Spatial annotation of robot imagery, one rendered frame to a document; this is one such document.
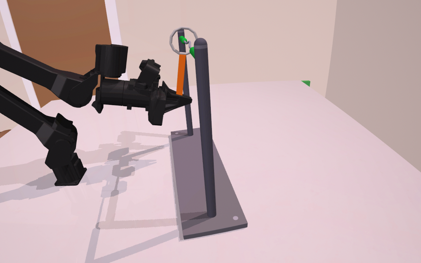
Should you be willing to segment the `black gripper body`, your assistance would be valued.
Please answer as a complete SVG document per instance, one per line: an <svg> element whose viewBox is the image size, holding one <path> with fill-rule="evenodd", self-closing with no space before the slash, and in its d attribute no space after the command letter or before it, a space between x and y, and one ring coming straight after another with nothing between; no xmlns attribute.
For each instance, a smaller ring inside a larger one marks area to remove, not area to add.
<svg viewBox="0 0 421 263"><path fill-rule="evenodd" d="M148 111L148 121L152 125L162 126L166 96L159 85L159 79L160 75L154 79L151 87L147 88L151 89L150 96L140 94L133 88L136 85L134 79L125 80L122 104L127 110L132 110L132 107L145 108L145 111Z"/></svg>

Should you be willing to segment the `grey hoop with orange handle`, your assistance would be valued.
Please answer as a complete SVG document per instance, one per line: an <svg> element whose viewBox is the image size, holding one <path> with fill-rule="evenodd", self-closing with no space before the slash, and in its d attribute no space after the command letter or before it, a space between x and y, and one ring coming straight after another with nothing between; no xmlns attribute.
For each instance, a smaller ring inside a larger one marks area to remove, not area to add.
<svg viewBox="0 0 421 263"><path fill-rule="evenodd" d="M178 78L177 78L177 94L178 95L183 94L183 80L184 80L184 75L185 75L186 55L190 54L189 51L188 52L179 52L178 50L174 49L174 46L172 44L172 39L173 39L174 34L181 29L184 29L184 30L186 29L186 30L191 31L194 34L194 37L196 38L196 40L198 39L198 35L193 29L191 29L189 27L184 27L184 26L180 26L179 28L174 29L174 31L170 35L170 46L171 46L172 50L179 55Z"/></svg>

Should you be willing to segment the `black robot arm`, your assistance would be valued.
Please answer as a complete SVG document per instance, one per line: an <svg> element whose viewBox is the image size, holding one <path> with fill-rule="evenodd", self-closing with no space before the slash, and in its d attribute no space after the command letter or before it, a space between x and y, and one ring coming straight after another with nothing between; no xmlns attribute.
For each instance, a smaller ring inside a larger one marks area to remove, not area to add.
<svg viewBox="0 0 421 263"><path fill-rule="evenodd" d="M96 88L92 106L100 114L103 105L123 106L124 80L119 78L126 72L128 46L95 46L95 68L84 75L55 69L0 42L0 68L21 76L49 89L58 98L72 107L86 106ZM158 77L161 65L153 59L142 60L141 73L133 87L138 93L150 96L150 88ZM45 164L52 169L57 181L55 186L77 186L87 168L77 153L77 128L70 121L57 113L56 118L43 114L0 85L0 113L30 130L47 148Z"/></svg>

